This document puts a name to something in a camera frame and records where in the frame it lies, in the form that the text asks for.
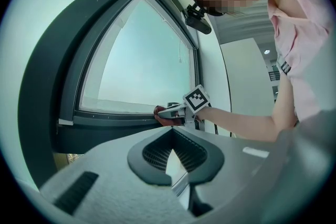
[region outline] white marker cube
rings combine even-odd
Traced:
[[[210,97],[202,85],[196,86],[196,88],[184,95],[183,100],[194,114],[210,103]]]

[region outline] hand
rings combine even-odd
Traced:
[[[162,119],[160,118],[157,114],[163,110],[166,110],[166,108],[164,108],[163,106],[157,106],[154,109],[154,118],[160,122],[163,126],[180,126],[182,125],[182,121],[181,119],[177,118],[177,119]]]

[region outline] window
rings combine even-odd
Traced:
[[[133,0],[103,36],[86,74],[81,110],[152,113],[193,87],[192,50],[154,0]]]

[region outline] cable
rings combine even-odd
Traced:
[[[216,125],[216,124],[214,124],[214,125],[215,125],[215,134],[218,134],[218,128],[217,128],[217,125]]]

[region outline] ceiling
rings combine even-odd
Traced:
[[[274,28],[268,18],[267,0],[259,0],[253,6],[241,9],[238,16],[225,14],[220,17],[209,16],[220,44],[254,38],[265,60],[276,60]]]

